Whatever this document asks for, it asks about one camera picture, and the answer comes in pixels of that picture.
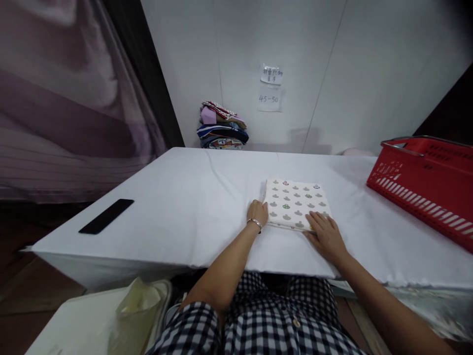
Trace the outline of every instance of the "paper sign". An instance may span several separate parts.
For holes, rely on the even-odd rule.
[[[281,110],[282,89],[280,86],[260,87],[260,94],[258,98],[258,111],[282,112]]]
[[[281,85],[282,83],[282,68],[268,67],[264,63],[261,66],[261,81],[268,84]]]

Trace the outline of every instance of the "hand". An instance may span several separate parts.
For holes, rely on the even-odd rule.
[[[248,213],[246,214],[246,220],[254,218],[264,227],[268,222],[268,203],[265,202],[262,204],[258,200],[253,200],[250,207],[248,208]]]
[[[345,243],[340,235],[337,224],[330,217],[325,218],[319,212],[310,212],[306,214],[307,221],[312,226],[316,235],[304,232],[304,235],[314,245],[315,249],[327,261],[337,267],[340,262],[350,257],[346,250]]]

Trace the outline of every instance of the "white fabric with pattern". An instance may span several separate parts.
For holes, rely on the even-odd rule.
[[[325,192],[315,183],[268,179],[265,202],[268,203],[268,223],[280,228],[310,231],[305,218],[310,211],[332,217]]]

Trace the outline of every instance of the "checkered pants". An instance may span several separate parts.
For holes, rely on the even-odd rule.
[[[202,302],[176,314],[148,354],[363,354],[343,334],[326,280],[293,276],[284,296],[259,273],[241,277],[222,334],[217,313]]]

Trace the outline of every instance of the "folded clothing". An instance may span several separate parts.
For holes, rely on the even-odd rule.
[[[235,138],[241,141],[243,144],[248,142],[248,134],[235,122],[223,122],[218,125],[201,125],[197,129],[197,135],[200,139],[210,135],[223,138]]]
[[[243,143],[235,138],[216,138],[212,136],[201,140],[201,147],[208,149],[241,150],[243,148]]]
[[[310,211],[332,216],[319,184],[268,179],[265,202],[268,203],[268,224],[276,227],[310,231],[312,228],[305,218]]]
[[[217,124],[217,122],[235,122],[241,129],[246,129],[246,123],[239,117],[217,103],[204,101],[201,108],[201,118],[203,124]]]

